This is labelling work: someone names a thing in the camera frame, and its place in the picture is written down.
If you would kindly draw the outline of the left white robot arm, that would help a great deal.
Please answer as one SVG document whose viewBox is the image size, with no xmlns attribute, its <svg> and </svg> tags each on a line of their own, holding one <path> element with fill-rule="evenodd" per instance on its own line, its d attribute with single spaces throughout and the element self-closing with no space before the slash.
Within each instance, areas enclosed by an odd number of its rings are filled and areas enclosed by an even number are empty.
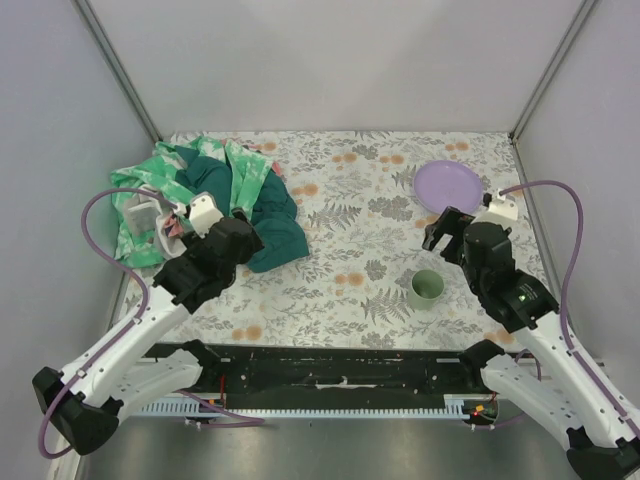
<svg viewBox="0 0 640 480">
<path fill-rule="evenodd" d="M 67 452 L 88 455 L 104 445 L 132 413 L 194 386 L 216 362 L 200 341 L 190 341 L 158 364 L 135 364 L 169 330 L 229 288 L 236 268 L 263 243 L 241 210 L 194 235 L 187 250 L 155 275 L 140 303 L 89 350 L 62 369 L 43 367 L 32 379 L 44 415 L 38 433 L 43 457 L 52 459 L 45 436 L 54 426 Z"/>
</svg>

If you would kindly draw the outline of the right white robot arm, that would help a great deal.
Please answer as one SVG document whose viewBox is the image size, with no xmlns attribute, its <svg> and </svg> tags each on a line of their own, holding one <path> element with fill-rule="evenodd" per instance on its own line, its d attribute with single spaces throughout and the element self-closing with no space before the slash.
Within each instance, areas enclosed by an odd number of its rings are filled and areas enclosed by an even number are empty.
<svg viewBox="0 0 640 480">
<path fill-rule="evenodd" d="M 535 277 L 517 269 L 502 220 L 481 221 L 448 207 L 425 229 L 424 249 L 450 238 L 442 257 L 459 266 L 471 292 L 541 362 L 559 389 L 523 370 L 501 347 L 483 340 L 464 365 L 489 390 L 506 396 L 563 448 L 582 479 L 625 479 L 639 470 L 639 410 L 612 384 L 570 328 L 558 302 Z"/>
</svg>

